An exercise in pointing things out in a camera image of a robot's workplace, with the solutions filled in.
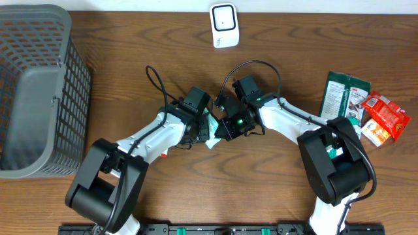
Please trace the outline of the mint green wipes pack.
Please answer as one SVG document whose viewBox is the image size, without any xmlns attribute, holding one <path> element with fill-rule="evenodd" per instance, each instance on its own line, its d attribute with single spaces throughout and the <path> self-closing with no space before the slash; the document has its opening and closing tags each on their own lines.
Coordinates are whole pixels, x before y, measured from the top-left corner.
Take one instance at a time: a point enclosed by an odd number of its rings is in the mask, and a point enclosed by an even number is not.
<svg viewBox="0 0 418 235">
<path fill-rule="evenodd" d="M 206 119 L 208 121 L 208 128 L 209 128 L 209 140 L 205 142 L 207 147 L 209 149 L 212 149 L 218 142 L 221 141 L 220 138 L 215 137 L 215 133 L 217 131 L 217 128 L 219 127 L 219 123 L 215 119 L 215 117 L 209 113 L 209 110 L 207 108 L 204 109 L 203 114 L 208 114 Z"/>
</svg>

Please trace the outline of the green 3M wipes package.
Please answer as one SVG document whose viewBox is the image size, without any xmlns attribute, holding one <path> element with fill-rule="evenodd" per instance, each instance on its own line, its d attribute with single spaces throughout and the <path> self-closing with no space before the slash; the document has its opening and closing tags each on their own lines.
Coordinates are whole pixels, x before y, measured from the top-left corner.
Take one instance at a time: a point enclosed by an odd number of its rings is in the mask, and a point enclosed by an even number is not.
<svg viewBox="0 0 418 235">
<path fill-rule="evenodd" d="M 324 119 L 347 118 L 358 138 L 364 116 L 362 102 L 371 91 L 371 83 L 349 74 L 330 71 L 319 116 Z"/>
</svg>

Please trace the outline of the orange Kleenex tissue pack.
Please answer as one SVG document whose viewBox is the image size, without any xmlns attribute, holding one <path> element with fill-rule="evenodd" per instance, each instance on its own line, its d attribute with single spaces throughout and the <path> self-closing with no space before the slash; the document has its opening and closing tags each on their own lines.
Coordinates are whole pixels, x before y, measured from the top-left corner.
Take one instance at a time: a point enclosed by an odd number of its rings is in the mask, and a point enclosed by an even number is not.
<svg viewBox="0 0 418 235">
<path fill-rule="evenodd" d="M 391 135 L 377 121 L 369 119 L 362 127 L 361 132 L 376 147 L 383 145 Z"/>
</svg>

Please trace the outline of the orange-red snack bag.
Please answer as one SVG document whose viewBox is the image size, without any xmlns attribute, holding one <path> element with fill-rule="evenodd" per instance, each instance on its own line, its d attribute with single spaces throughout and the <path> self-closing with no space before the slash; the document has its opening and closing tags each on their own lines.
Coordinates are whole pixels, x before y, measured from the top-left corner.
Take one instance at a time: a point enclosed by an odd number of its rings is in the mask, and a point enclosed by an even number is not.
<svg viewBox="0 0 418 235">
<path fill-rule="evenodd" d="M 395 142 L 411 121 L 404 109 L 377 91 L 372 91 L 361 105 Z"/>
</svg>

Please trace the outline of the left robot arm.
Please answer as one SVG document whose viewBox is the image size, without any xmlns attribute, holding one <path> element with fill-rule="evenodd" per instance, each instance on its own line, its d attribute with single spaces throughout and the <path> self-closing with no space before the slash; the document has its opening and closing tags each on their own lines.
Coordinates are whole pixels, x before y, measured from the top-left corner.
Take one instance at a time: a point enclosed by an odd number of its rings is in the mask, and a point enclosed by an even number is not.
<svg viewBox="0 0 418 235">
<path fill-rule="evenodd" d="M 65 204 L 101 227 L 101 234 L 137 234 L 133 210 L 146 172 L 184 136 L 202 139 L 209 113 L 199 116 L 171 104 L 139 132 L 115 143 L 104 138 L 90 147 L 65 197 Z"/>
</svg>

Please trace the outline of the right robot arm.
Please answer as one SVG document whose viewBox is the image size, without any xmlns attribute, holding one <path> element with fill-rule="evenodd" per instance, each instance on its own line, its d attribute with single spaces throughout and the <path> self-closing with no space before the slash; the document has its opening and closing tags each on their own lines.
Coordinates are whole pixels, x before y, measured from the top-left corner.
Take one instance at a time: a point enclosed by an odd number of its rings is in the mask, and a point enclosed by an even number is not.
<svg viewBox="0 0 418 235">
<path fill-rule="evenodd" d="M 275 130 L 296 143 L 309 184 L 317 196 L 309 225 L 314 234 L 341 234 L 351 205 L 376 173 L 351 122 L 313 116 L 275 93 L 220 95 L 216 106 L 226 111 L 216 137 L 227 141 L 253 134 L 256 125 Z"/>
</svg>

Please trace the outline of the white barcode scanner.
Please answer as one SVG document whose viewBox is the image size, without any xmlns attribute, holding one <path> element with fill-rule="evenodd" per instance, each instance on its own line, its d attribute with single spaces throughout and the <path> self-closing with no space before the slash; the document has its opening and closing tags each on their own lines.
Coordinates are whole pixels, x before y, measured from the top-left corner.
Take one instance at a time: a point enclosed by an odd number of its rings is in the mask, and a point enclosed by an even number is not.
<svg viewBox="0 0 418 235">
<path fill-rule="evenodd" d="M 232 3 L 218 3 L 209 10 L 214 48 L 237 46 L 240 39 L 236 7 Z"/>
</svg>

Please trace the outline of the grey plastic mesh basket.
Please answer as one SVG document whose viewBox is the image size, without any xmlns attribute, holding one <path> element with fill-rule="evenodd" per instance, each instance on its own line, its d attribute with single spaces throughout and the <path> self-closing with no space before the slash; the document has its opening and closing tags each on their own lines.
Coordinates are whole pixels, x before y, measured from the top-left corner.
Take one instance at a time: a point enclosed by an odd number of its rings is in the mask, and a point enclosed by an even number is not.
<svg viewBox="0 0 418 235">
<path fill-rule="evenodd" d="M 83 158 L 92 79 L 56 5 L 1 7 L 1 177 L 75 173 Z"/>
</svg>

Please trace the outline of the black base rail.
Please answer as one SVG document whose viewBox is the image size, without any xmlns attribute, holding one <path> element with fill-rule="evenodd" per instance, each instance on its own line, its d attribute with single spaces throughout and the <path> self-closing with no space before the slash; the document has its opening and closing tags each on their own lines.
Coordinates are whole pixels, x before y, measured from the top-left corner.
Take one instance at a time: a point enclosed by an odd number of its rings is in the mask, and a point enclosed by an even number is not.
<svg viewBox="0 0 418 235">
<path fill-rule="evenodd" d="M 99 234 L 99 229 L 88 226 L 60 226 L 58 235 L 92 235 Z M 314 234 L 308 224 L 280 223 L 277 225 L 141 225 L 137 232 L 140 235 L 303 235 Z M 346 225 L 340 233 L 343 235 L 385 235 L 383 225 Z"/>
</svg>

